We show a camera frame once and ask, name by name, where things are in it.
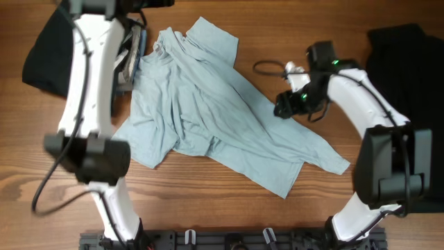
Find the light blue t-shirt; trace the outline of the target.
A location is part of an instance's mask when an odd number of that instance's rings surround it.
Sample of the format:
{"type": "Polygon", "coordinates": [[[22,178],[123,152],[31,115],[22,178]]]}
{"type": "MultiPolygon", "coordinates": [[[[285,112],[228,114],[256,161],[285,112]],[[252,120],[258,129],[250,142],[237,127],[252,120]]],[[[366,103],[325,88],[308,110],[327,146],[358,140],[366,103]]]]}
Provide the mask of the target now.
{"type": "Polygon", "coordinates": [[[302,166],[342,174],[349,162],[274,105],[234,69],[238,39],[204,18],[160,31],[140,59],[130,114],[114,134],[132,158],[156,167],[170,151],[207,156],[286,197],[302,166]]]}

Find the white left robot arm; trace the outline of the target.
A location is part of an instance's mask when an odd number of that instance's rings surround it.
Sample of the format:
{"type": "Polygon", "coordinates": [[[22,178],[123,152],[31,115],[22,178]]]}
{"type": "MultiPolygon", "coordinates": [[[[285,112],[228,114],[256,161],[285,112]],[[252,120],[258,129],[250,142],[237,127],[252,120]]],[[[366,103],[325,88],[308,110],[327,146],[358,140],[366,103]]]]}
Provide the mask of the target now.
{"type": "Polygon", "coordinates": [[[68,8],[58,7],[73,29],[69,91],[57,133],[44,138],[44,148],[55,162],[36,190],[31,209],[35,215],[46,216],[81,197],[77,194],[46,211],[37,209],[44,186],[57,166],[62,166],[85,185],[85,194],[93,196],[105,227],[96,245],[104,249],[153,248],[126,186],[129,144],[112,139],[114,62],[126,30],[137,24],[128,14],[173,4],[173,1],[70,1],[68,8]]]}

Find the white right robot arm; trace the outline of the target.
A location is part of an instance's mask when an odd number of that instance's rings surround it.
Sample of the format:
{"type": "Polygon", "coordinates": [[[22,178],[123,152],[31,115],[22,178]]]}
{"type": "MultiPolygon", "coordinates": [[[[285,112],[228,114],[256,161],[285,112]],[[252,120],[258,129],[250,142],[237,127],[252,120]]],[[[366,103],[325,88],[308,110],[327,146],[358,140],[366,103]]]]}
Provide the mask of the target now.
{"type": "Polygon", "coordinates": [[[315,113],[326,115],[338,105],[362,139],[353,174],[354,194],[329,220],[336,245],[351,245],[388,215],[405,217],[412,203],[429,190],[432,131],[415,128],[376,90],[353,59],[336,57],[332,42],[311,45],[309,69],[293,62],[279,74],[290,90],[276,98],[274,114],[287,119],[315,113]]]}

